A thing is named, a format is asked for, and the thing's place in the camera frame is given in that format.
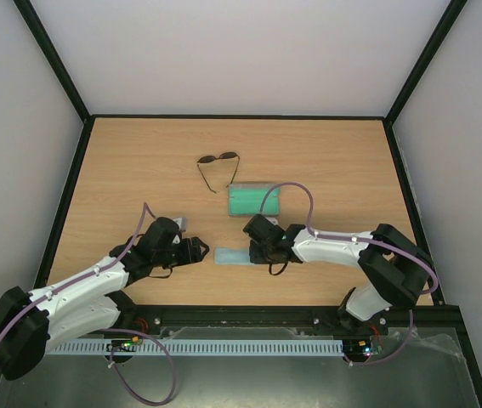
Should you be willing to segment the dark aviator sunglasses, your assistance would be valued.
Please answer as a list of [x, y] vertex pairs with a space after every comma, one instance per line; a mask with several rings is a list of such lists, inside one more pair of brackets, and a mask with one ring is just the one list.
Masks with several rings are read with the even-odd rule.
[[228, 188], [235, 182], [236, 175], [240, 166], [240, 161], [241, 158], [236, 152], [226, 151], [219, 154], [218, 156], [206, 155], [200, 157], [196, 161], [196, 168], [208, 190], [211, 191], [213, 194], [217, 194], [218, 192], [212, 187], [212, 183], [208, 180], [207, 176], [217, 175], [220, 171], [231, 170], [232, 174], [230, 181], [225, 185], [225, 187]]

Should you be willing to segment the light blue cleaning cloth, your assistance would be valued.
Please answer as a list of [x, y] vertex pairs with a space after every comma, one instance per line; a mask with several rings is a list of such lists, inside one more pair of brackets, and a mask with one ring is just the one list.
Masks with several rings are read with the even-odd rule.
[[248, 249], [233, 249], [226, 247], [217, 247], [214, 250], [214, 263], [217, 265], [229, 265], [229, 266], [250, 266], [252, 262], [250, 260]]

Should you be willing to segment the black front mounting rail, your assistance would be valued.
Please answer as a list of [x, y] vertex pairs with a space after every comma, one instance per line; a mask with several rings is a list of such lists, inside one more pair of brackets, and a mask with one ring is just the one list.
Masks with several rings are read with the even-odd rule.
[[359, 322], [337, 306], [157, 306], [126, 309], [115, 328], [140, 329], [159, 335], [185, 327], [286, 328], [316, 336], [354, 338], [385, 335], [388, 329], [409, 326], [409, 313], [391, 309]]

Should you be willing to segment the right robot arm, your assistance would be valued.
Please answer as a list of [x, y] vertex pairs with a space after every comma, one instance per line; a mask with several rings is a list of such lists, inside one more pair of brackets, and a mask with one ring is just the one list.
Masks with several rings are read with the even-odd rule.
[[325, 262], [362, 270], [368, 283], [350, 289], [337, 311], [337, 323], [346, 332], [359, 332], [387, 308], [412, 309], [431, 279], [429, 255], [389, 224], [346, 234], [303, 224], [282, 229], [255, 215], [243, 232], [250, 239], [253, 264], [279, 264], [285, 270], [289, 264]]

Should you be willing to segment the grey metal front tray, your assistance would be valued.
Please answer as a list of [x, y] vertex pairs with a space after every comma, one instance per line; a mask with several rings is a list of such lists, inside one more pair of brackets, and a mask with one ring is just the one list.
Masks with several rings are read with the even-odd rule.
[[134, 356], [118, 371], [102, 355], [51, 355], [0, 382], [0, 407], [476, 407], [452, 330], [421, 330], [382, 364], [325, 356]]

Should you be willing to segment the grey sunglasses case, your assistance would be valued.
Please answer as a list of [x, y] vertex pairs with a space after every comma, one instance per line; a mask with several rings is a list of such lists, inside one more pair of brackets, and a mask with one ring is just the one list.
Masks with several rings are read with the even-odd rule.
[[[262, 202], [273, 183], [246, 182], [228, 186], [228, 212], [231, 217], [251, 217], [260, 212]], [[280, 214], [279, 188], [272, 190], [264, 203], [262, 214], [276, 217]]]

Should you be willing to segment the black enclosure frame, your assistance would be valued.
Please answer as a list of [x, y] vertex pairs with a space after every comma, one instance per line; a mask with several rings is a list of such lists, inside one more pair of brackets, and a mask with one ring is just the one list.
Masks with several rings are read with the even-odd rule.
[[[36, 1], [89, 111], [385, 114], [444, 1]], [[0, 1], [0, 292], [37, 272], [82, 120]]]

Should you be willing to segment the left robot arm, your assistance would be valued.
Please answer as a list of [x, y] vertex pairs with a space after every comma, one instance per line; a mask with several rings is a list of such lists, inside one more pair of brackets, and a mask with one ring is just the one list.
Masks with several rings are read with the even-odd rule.
[[150, 277], [200, 263], [209, 246], [185, 237], [178, 218], [156, 218], [89, 268], [58, 283], [0, 297], [0, 374], [23, 377], [42, 358], [71, 339], [112, 328], [132, 308], [123, 289]]

